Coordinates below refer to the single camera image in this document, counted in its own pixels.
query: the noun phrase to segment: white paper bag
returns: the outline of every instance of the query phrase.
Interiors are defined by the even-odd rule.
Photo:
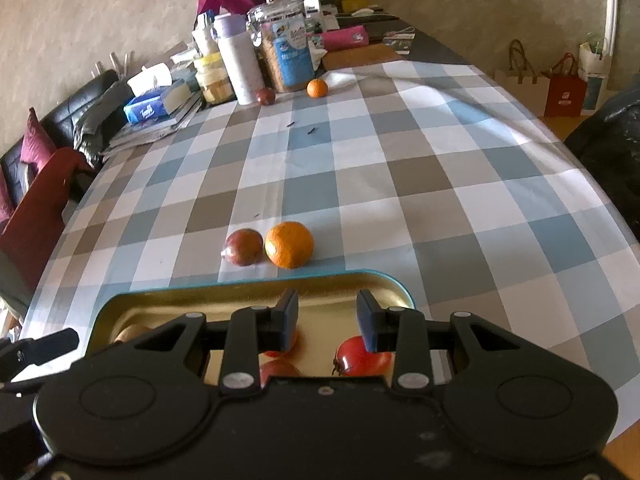
[[[509,46],[509,69],[496,70],[494,79],[536,117],[545,115],[550,81],[536,74],[519,40],[511,41]]]
[[[611,56],[595,54],[589,43],[580,46],[578,76],[587,82],[587,91],[582,104],[581,115],[593,115],[606,99],[607,83],[611,70]]]

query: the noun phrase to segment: white pipe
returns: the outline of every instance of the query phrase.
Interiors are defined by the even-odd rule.
[[[607,0],[607,17],[604,25],[604,49],[613,56],[616,43],[616,27],[618,26],[618,0]]]

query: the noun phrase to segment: paper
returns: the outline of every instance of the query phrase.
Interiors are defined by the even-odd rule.
[[[415,29],[413,27],[407,27],[398,32],[386,32],[382,39],[382,43],[390,46],[398,54],[406,56],[411,50],[411,44],[414,42],[414,38]]]
[[[314,72],[318,70],[320,66],[320,62],[322,61],[322,56],[326,54],[326,50],[324,48],[316,47],[313,41],[309,41],[309,53],[311,54],[311,64],[314,67]]]
[[[143,69],[142,72],[127,81],[127,84],[133,90],[133,95],[136,97],[159,86],[171,86],[171,83],[171,72],[165,63],[159,63]]]

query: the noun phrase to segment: jar lid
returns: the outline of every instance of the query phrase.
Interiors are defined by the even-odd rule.
[[[261,4],[254,7],[248,14],[252,22],[270,22],[298,12],[302,12],[302,2],[300,0],[275,0],[270,4]]]
[[[201,70],[205,65],[215,63],[222,59],[222,55],[219,52],[214,52],[205,57],[199,57],[193,60],[193,65],[196,69]]]

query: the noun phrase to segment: wooden floor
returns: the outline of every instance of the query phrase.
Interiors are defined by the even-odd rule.
[[[546,124],[556,137],[560,140],[565,140],[569,134],[574,131],[578,124],[585,120],[586,116],[581,117],[544,117],[542,122]]]
[[[565,140],[585,117],[549,117],[543,123]],[[640,480],[640,421],[611,442],[604,450],[604,456],[631,480]]]

